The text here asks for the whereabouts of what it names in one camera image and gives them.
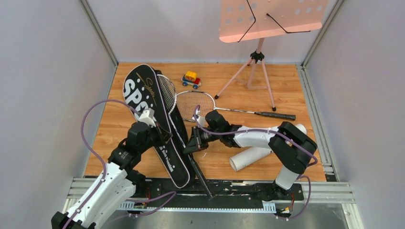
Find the white racket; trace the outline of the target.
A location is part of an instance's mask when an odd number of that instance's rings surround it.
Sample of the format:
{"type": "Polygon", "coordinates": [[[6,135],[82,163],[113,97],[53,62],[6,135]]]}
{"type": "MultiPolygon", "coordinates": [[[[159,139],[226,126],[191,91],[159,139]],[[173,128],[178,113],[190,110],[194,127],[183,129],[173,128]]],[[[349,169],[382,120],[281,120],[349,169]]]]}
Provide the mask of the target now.
{"type": "Polygon", "coordinates": [[[167,78],[166,76],[164,76],[162,74],[157,74],[157,78],[159,81],[161,94],[165,100],[165,106],[166,106],[166,110],[168,111],[169,120],[170,120],[171,125],[173,126],[174,130],[176,131],[176,134],[179,136],[179,139],[183,145],[184,149],[182,150],[182,153],[184,156],[187,156],[187,158],[189,159],[190,164],[193,167],[195,174],[199,179],[199,182],[201,183],[202,187],[204,188],[204,191],[205,191],[208,199],[211,200],[212,198],[214,198],[215,194],[209,187],[208,182],[207,182],[203,172],[201,171],[198,163],[194,160],[194,157],[193,157],[193,153],[196,152],[198,147],[201,145],[200,144],[200,134],[197,134],[197,131],[193,129],[191,139],[188,141],[187,144],[185,144],[185,140],[183,139],[183,137],[180,135],[180,132],[179,132],[179,130],[182,130],[182,129],[181,128],[178,129],[177,128],[178,126],[175,125],[175,123],[173,122],[173,120],[171,118],[171,114],[173,111],[175,111],[175,114],[178,114],[177,117],[180,116],[180,112],[176,105],[177,98],[176,98],[175,86],[169,78],[167,78]]]}
{"type": "Polygon", "coordinates": [[[295,121],[296,115],[294,114],[281,114],[269,111],[252,111],[243,110],[238,108],[232,108],[230,106],[218,105],[215,99],[206,92],[198,90],[188,90],[176,94],[176,105],[184,121],[194,122],[193,115],[195,114],[195,108],[200,106],[200,116],[206,116],[213,110],[232,111],[246,114],[260,115],[271,118],[281,118],[286,120],[295,121]]]}

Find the black racket cover bag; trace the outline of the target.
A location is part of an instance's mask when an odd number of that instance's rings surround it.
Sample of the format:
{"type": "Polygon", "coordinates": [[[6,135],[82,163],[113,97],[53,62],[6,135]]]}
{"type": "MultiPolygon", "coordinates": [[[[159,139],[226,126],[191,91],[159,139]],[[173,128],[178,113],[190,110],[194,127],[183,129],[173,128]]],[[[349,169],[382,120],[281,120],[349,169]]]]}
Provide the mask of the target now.
{"type": "Polygon", "coordinates": [[[191,163],[183,154],[188,142],[187,131],[178,110],[174,109],[170,113],[166,108],[163,84],[159,82],[160,76],[163,76],[161,71],[145,63],[139,64],[124,79],[123,98],[126,104],[137,111],[132,113],[135,119],[138,120],[139,113],[150,108],[154,111],[154,122],[172,134],[170,140],[155,147],[155,151],[174,186],[185,188],[195,179],[191,163]]]}

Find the white shuttlecock tube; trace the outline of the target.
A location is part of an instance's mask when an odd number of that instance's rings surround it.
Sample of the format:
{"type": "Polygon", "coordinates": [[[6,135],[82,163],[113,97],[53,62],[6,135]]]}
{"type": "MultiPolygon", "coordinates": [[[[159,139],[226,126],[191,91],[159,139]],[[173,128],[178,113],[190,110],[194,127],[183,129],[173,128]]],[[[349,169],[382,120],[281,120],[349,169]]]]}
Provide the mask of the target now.
{"type": "Polygon", "coordinates": [[[315,143],[306,135],[304,125],[283,122],[281,126],[253,128],[242,126],[224,136],[230,137],[231,146],[248,147],[230,158],[235,171],[274,153],[283,164],[281,172],[303,174],[313,156],[315,143]]]}

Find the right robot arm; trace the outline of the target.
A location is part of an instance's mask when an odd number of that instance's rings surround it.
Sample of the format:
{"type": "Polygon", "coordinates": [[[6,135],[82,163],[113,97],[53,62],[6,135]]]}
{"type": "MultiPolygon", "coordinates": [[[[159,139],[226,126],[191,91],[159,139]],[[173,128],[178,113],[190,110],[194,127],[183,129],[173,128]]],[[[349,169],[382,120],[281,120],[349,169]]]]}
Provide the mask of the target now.
{"type": "Polygon", "coordinates": [[[272,128],[251,128],[228,123],[217,111],[211,111],[205,117],[207,128],[197,121],[192,128],[191,137],[184,154],[205,150],[210,142],[219,140],[227,147],[244,148],[244,151],[230,157],[234,171],[239,171],[254,162],[274,154],[282,163],[280,172],[273,183],[260,192],[266,200],[285,199],[292,192],[294,182],[299,179],[307,167],[317,163],[314,156],[317,144],[307,136],[306,128],[291,122],[282,122],[272,128]]]}

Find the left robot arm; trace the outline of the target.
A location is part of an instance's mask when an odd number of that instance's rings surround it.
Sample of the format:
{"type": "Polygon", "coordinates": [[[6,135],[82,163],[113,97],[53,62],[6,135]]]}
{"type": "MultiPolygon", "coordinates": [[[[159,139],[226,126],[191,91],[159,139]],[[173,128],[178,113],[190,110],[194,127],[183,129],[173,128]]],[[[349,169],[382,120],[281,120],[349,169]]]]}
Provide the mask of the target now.
{"type": "Polygon", "coordinates": [[[145,151],[166,145],[171,137],[172,134],[159,124],[134,123],[85,194],[65,213],[54,214],[52,228],[102,228],[124,201],[131,196],[141,197],[145,194],[145,176],[134,170],[134,167],[145,151]]]}

